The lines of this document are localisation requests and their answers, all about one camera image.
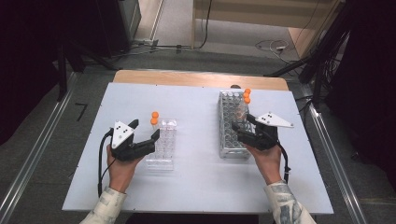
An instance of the white table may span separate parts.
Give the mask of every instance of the white table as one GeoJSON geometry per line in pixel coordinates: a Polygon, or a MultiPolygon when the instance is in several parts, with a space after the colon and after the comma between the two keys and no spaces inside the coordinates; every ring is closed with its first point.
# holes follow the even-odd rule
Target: white table
{"type": "MultiPolygon", "coordinates": [[[[149,138],[150,113],[177,119],[175,170],[150,172],[140,162],[123,210],[169,213],[259,214],[268,212],[264,181],[254,160],[219,157],[217,101],[224,88],[110,83],[81,155],[63,210],[88,211],[97,202],[97,158],[103,135],[116,119],[139,119],[136,141],[149,138]]],[[[294,124],[279,128],[290,160],[290,188],[313,214],[331,214],[332,206],[289,91],[251,93],[250,113],[272,111],[294,124]]]]}

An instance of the black cable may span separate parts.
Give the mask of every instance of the black cable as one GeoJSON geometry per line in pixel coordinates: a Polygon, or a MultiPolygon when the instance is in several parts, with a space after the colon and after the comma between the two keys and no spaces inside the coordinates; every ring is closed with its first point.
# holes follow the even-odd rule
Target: black cable
{"type": "Polygon", "coordinates": [[[327,61],[324,63],[323,74],[320,74],[322,77],[322,87],[326,91],[332,90],[332,78],[335,75],[334,70],[337,67],[336,62],[341,62],[340,60],[336,59],[336,56],[339,52],[341,46],[346,42],[347,38],[349,37],[349,32],[344,32],[341,34],[341,37],[337,40],[333,48],[330,50],[329,55],[327,57],[327,61]]]}
{"type": "Polygon", "coordinates": [[[201,38],[203,39],[204,33],[204,0],[201,0],[201,38]]]}
{"type": "Polygon", "coordinates": [[[294,101],[307,100],[307,99],[311,99],[312,97],[313,97],[313,95],[303,96],[303,97],[294,99],[294,101]]]}
{"type": "MultiPolygon", "coordinates": [[[[210,10],[212,8],[212,1],[213,0],[210,0],[210,2],[209,2],[209,8],[207,10],[207,15],[206,15],[205,40],[201,44],[201,46],[196,48],[196,49],[203,48],[205,43],[206,43],[206,40],[207,40],[207,27],[208,27],[208,24],[209,24],[209,15],[210,15],[210,10]]],[[[155,47],[159,47],[159,48],[170,48],[170,49],[173,49],[173,48],[175,48],[175,49],[192,49],[190,46],[186,46],[186,45],[156,45],[156,46],[148,46],[148,47],[154,47],[154,48],[155,47]]]]}
{"type": "Polygon", "coordinates": [[[283,179],[286,181],[286,183],[289,182],[289,171],[291,170],[289,167],[289,158],[288,158],[288,153],[286,153],[285,148],[282,147],[282,145],[280,145],[279,140],[276,143],[280,149],[282,150],[282,155],[283,158],[285,158],[285,174],[283,174],[283,179]]]}
{"type": "Polygon", "coordinates": [[[303,111],[304,109],[306,109],[310,104],[312,103],[312,99],[310,99],[309,101],[306,102],[306,104],[298,110],[298,112],[303,111]]]}
{"type": "Polygon", "coordinates": [[[107,170],[110,168],[110,166],[111,166],[116,160],[117,160],[117,159],[114,158],[114,160],[113,160],[113,161],[107,166],[107,168],[103,171],[101,180],[103,180],[103,177],[105,177],[105,174],[106,174],[107,170]]]}
{"type": "Polygon", "coordinates": [[[309,19],[309,22],[305,25],[305,27],[304,27],[304,28],[300,31],[300,33],[298,34],[297,39],[296,39],[296,42],[295,42],[296,44],[297,44],[298,39],[300,38],[300,35],[301,35],[301,33],[303,32],[303,30],[309,25],[309,23],[311,23],[312,19],[314,18],[315,12],[316,12],[317,9],[318,9],[319,1],[320,1],[320,0],[317,1],[317,5],[315,6],[314,12],[312,12],[312,15],[311,15],[311,18],[309,19]]]}
{"type": "Polygon", "coordinates": [[[211,9],[211,8],[212,8],[212,0],[210,0],[209,9],[207,10],[207,15],[206,15],[205,40],[204,40],[204,42],[202,43],[202,45],[201,45],[200,47],[198,47],[197,49],[203,48],[204,45],[205,45],[205,43],[206,43],[206,40],[207,40],[207,26],[208,26],[208,24],[209,24],[209,15],[210,15],[210,9],[211,9]]]}
{"type": "Polygon", "coordinates": [[[107,133],[105,133],[105,136],[103,136],[102,141],[100,143],[99,146],[99,164],[98,164],[98,196],[100,197],[100,195],[102,194],[102,154],[103,154],[103,145],[106,141],[106,139],[109,136],[113,135],[113,131],[114,129],[110,129],[110,131],[108,131],[107,133]]]}
{"type": "MultiPolygon", "coordinates": [[[[324,22],[326,22],[326,20],[329,19],[330,15],[331,15],[331,13],[327,14],[326,18],[324,19],[324,22]]],[[[324,32],[324,30],[322,30],[322,31],[320,32],[320,35],[318,36],[317,48],[318,48],[318,45],[319,45],[319,42],[320,42],[320,38],[321,38],[323,32],[324,32]]]]}

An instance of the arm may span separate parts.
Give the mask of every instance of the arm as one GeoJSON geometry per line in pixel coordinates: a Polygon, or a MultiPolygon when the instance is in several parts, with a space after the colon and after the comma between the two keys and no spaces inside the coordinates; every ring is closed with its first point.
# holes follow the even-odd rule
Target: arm
{"type": "Polygon", "coordinates": [[[125,190],[131,183],[136,165],[142,159],[114,161],[115,158],[111,155],[110,146],[107,146],[107,165],[114,161],[108,168],[110,184],[109,187],[105,188],[95,208],[81,221],[81,224],[112,224],[115,222],[126,198],[125,190]]]}
{"type": "Polygon", "coordinates": [[[280,177],[281,149],[274,146],[259,151],[246,145],[253,155],[267,186],[264,188],[273,210],[276,223],[316,223],[304,206],[297,202],[289,186],[280,177]]]}

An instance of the cable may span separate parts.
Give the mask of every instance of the cable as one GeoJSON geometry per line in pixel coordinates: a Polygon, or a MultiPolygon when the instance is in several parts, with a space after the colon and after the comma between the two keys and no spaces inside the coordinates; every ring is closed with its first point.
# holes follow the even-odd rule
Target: cable
{"type": "Polygon", "coordinates": [[[107,133],[105,133],[105,136],[103,136],[102,141],[100,143],[99,146],[99,164],[98,164],[98,196],[100,197],[100,195],[102,194],[102,180],[103,180],[103,176],[102,176],[102,154],[103,154],[103,145],[105,144],[106,139],[109,136],[112,136],[114,132],[114,129],[110,129],[110,131],[108,131],[107,133]]]}
{"type": "Polygon", "coordinates": [[[311,99],[313,97],[313,95],[309,95],[309,96],[303,96],[297,99],[294,99],[294,101],[301,101],[301,100],[307,100],[307,99],[311,99]]]}
{"type": "MultiPolygon", "coordinates": [[[[285,49],[289,46],[289,42],[286,41],[286,40],[283,40],[283,39],[278,39],[278,40],[262,40],[262,41],[256,43],[254,46],[256,47],[256,49],[259,49],[259,50],[262,50],[262,51],[271,51],[279,60],[281,60],[282,62],[286,63],[285,66],[287,66],[288,64],[291,64],[291,63],[298,62],[298,61],[287,61],[287,60],[285,60],[284,58],[282,58],[282,57],[280,56],[280,54],[281,54],[283,51],[285,51],[285,49]],[[263,49],[263,48],[262,48],[261,43],[264,43],[264,42],[270,42],[270,44],[269,44],[269,49],[263,49]],[[274,48],[273,48],[273,44],[276,43],[276,42],[283,42],[283,43],[285,43],[285,45],[279,46],[279,47],[278,47],[278,48],[281,48],[281,51],[280,51],[279,53],[276,53],[275,50],[274,50],[274,48]]],[[[295,69],[292,69],[292,70],[294,71],[294,73],[295,73],[297,76],[299,76],[299,73],[298,73],[295,69]]]]}
{"type": "Polygon", "coordinates": [[[341,38],[338,39],[332,50],[329,52],[329,55],[327,56],[328,59],[324,63],[323,74],[320,75],[322,76],[322,87],[327,91],[332,89],[332,78],[334,77],[335,71],[338,67],[336,62],[341,62],[340,60],[336,59],[336,56],[341,46],[347,41],[348,37],[349,32],[344,32],[341,35],[341,38]]]}
{"type": "Polygon", "coordinates": [[[277,141],[276,144],[280,147],[280,149],[282,151],[283,158],[285,158],[285,168],[284,168],[285,169],[285,174],[283,174],[283,179],[286,181],[286,183],[289,183],[289,171],[291,169],[289,167],[288,153],[286,153],[285,148],[283,148],[282,145],[280,145],[279,140],[277,141]]]}
{"type": "Polygon", "coordinates": [[[204,0],[201,0],[201,38],[204,39],[204,0]]]}
{"type": "Polygon", "coordinates": [[[209,15],[210,15],[210,9],[212,8],[212,0],[210,0],[209,2],[209,9],[207,10],[207,15],[206,15],[206,25],[205,25],[205,40],[204,42],[201,44],[200,47],[198,47],[198,49],[201,49],[204,47],[206,40],[207,40],[207,26],[209,24],[209,15]]]}
{"type": "Polygon", "coordinates": [[[311,23],[312,19],[314,18],[315,12],[316,12],[317,9],[318,9],[319,1],[320,1],[320,0],[317,1],[317,5],[315,6],[314,12],[312,12],[312,15],[311,15],[311,18],[309,19],[309,22],[305,25],[305,27],[304,27],[304,28],[300,31],[300,33],[298,34],[297,39],[296,39],[296,42],[295,42],[294,45],[296,45],[296,44],[298,43],[298,39],[300,38],[301,33],[302,33],[303,30],[309,25],[309,23],[311,23]]]}
{"type": "MultiPolygon", "coordinates": [[[[296,71],[297,68],[294,68],[294,69],[293,69],[293,72],[295,73],[296,76],[299,76],[300,74],[296,71]]],[[[289,76],[291,76],[291,77],[295,77],[295,75],[293,75],[290,71],[288,72],[288,74],[289,74],[289,76]]]]}
{"type": "MultiPolygon", "coordinates": [[[[134,49],[137,49],[137,48],[152,48],[152,46],[142,45],[140,47],[135,47],[134,49]]],[[[151,50],[148,50],[148,51],[142,51],[142,52],[136,52],[136,53],[119,54],[119,55],[117,55],[115,57],[123,57],[123,56],[130,56],[130,55],[140,55],[140,54],[153,53],[153,52],[162,51],[162,50],[175,50],[175,49],[177,49],[177,48],[172,48],[172,47],[155,47],[155,48],[157,48],[157,49],[151,49],[151,50]]],[[[191,50],[191,51],[197,50],[198,51],[198,49],[183,49],[183,50],[191,50]]]]}
{"type": "Polygon", "coordinates": [[[114,160],[107,166],[107,168],[103,171],[103,174],[102,174],[102,177],[101,177],[101,179],[103,180],[103,177],[105,177],[105,173],[106,173],[106,171],[108,170],[108,168],[110,168],[110,166],[116,161],[117,159],[116,158],[114,158],[114,160]]]}

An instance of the floor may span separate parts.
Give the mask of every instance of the floor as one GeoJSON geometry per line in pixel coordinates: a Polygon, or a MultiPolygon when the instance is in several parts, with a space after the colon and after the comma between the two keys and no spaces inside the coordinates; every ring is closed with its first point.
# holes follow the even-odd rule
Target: floor
{"type": "MultiPolygon", "coordinates": [[[[146,0],[146,2],[150,2],[158,12],[160,1],[156,4],[154,1],[146,0]]],[[[143,3],[144,1],[140,2],[141,7],[144,7],[143,3]]],[[[160,45],[189,45],[191,20],[188,19],[190,17],[188,8],[190,5],[191,1],[163,1],[163,10],[159,14],[155,32],[152,32],[152,29],[146,29],[149,32],[140,33],[140,38],[150,38],[152,35],[153,39],[159,39],[160,45]],[[186,8],[186,10],[177,9],[177,7],[186,8]],[[178,20],[176,15],[184,16],[186,19],[178,20]]],[[[196,27],[198,29],[196,45],[198,45],[203,39],[200,35],[201,21],[197,21],[196,27]]],[[[287,50],[280,54],[278,52],[277,55],[286,61],[298,60],[287,29],[282,27],[255,25],[247,27],[244,24],[211,21],[207,35],[207,42],[200,51],[183,50],[181,53],[176,53],[174,49],[169,49],[154,53],[125,55],[112,59],[111,62],[124,69],[209,71],[262,76],[277,71],[286,63],[268,50],[267,42],[262,43],[261,49],[258,49],[256,44],[260,41],[278,39],[288,41],[289,45],[287,50]]],[[[147,51],[145,48],[134,49],[131,53],[145,51],[147,51]]],[[[89,66],[84,74],[72,76],[76,78],[75,88],[56,127],[51,131],[52,135],[44,146],[40,160],[16,203],[8,223],[78,223],[86,216],[86,213],[63,212],[62,205],[106,85],[112,81],[115,74],[114,71],[108,71],[101,65],[91,62],[87,64],[89,66]],[[87,105],[87,108],[78,119],[81,116],[81,104],[87,105]]],[[[301,84],[297,80],[299,72],[300,70],[297,69],[282,76],[287,80],[296,99],[304,96],[301,84]]],[[[13,137],[0,146],[0,194],[2,197],[6,197],[9,192],[8,188],[15,181],[27,155],[35,148],[35,141],[40,137],[53,108],[57,105],[56,98],[57,87],[43,98],[13,137]]],[[[299,108],[302,108],[305,103],[304,100],[296,101],[299,108]]],[[[396,218],[394,213],[396,193],[389,185],[384,172],[371,164],[350,159],[354,150],[349,144],[346,128],[332,115],[326,105],[321,105],[321,111],[338,157],[361,203],[367,219],[366,223],[392,223],[396,218]]],[[[318,167],[334,209],[333,215],[316,215],[315,219],[318,223],[356,223],[348,211],[315,123],[309,113],[306,116],[302,113],[302,119],[304,118],[306,118],[305,128],[311,138],[318,167]]],[[[129,215],[121,213],[116,223],[124,223],[129,215]]],[[[272,223],[271,215],[260,215],[260,223],[272,223]]]]}

